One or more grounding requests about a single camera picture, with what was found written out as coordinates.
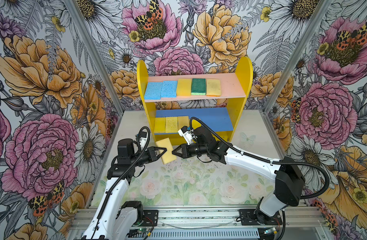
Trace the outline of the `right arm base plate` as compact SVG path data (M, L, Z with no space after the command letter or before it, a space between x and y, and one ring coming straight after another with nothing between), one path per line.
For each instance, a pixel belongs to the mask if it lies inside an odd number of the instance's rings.
M281 226L283 218L276 212L273 217L268 217L261 212L255 213L254 209L239 209L239 217L236 219L242 226Z

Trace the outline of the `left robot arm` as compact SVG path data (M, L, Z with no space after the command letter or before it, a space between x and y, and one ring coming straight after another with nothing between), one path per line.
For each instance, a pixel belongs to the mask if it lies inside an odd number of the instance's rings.
M130 228L142 221L143 206L140 201L121 204L134 176L135 168L153 163L167 153L167 148L148 146L141 138L120 140L117 156L107 172L104 194L89 226L81 234L82 240L124 240Z

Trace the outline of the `blue sponge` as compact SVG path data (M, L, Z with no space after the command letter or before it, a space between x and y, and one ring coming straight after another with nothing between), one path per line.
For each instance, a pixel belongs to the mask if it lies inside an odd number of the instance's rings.
M163 81L161 98L176 98L177 81Z
M148 82L144 94L145 100L160 100L163 82Z

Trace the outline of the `floral table mat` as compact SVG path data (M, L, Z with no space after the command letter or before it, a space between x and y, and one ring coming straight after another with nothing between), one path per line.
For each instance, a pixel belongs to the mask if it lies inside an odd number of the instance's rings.
M144 206L256 205L274 190L268 178L209 158L176 159L137 168L122 202Z

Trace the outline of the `green sponge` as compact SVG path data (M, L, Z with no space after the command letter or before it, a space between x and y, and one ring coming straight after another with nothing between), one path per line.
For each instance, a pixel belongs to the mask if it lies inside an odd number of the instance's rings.
M191 95L192 96L205 96L207 91L206 79L192 79Z

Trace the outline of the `bright yellow small sponge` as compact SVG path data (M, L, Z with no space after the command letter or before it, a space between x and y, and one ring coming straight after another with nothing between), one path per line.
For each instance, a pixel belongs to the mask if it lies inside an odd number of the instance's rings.
M165 134L166 118L155 118L154 121L154 133Z

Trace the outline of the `aluminium front rail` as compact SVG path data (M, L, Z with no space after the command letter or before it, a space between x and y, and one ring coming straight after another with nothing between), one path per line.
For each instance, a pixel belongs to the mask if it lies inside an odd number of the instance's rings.
M281 226L242 226L239 209L251 206L153 206L158 210L156 227L131 227L125 240L332 240L327 224L316 207L288 207L279 211ZM69 240L81 240L94 209L79 211L71 225Z

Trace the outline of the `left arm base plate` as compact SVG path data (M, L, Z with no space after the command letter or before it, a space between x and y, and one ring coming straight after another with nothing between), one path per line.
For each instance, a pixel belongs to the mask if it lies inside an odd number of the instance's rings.
M133 227L156 227L158 223L158 210L144 210L143 217Z

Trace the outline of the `pale yellow textured sponge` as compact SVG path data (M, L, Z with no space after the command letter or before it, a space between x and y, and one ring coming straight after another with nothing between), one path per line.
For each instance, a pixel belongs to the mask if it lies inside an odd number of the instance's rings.
M165 118L165 133L177 133L178 132L178 117L166 117Z

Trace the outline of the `thick yellow sponge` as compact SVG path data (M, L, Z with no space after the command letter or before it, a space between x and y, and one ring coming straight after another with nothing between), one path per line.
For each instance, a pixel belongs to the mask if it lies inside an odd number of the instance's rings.
M192 79L179 79L177 81L176 95L178 97L191 96Z

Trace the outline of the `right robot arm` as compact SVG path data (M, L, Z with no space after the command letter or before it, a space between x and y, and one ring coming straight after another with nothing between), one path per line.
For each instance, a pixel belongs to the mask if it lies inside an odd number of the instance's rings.
M174 149L173 155L182 159L206 155L212 162L246 169L274 183L274 190L260 199L250 220L267 225L280 210L299 205L305 178L291 158L271 159L246 152L205 126L194 130L184 126L178 134L186 143Z

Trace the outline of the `orange-yellow sponge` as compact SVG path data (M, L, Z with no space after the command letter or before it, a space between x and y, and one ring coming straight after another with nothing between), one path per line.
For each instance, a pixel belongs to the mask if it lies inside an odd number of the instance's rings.
M188 116L180 116L177 117L178 129L180 130L183 127L189 127L190 121Z
M206 79L206 95L213 97L222 95L221 81L219 79Z
M162 163L164 165L167 165L168 163L173 162L177 159L177 156L172 154L173 147L169 138L159 140L155 144L159 148L166 148L166 152L163 153L163 155L161 156Z

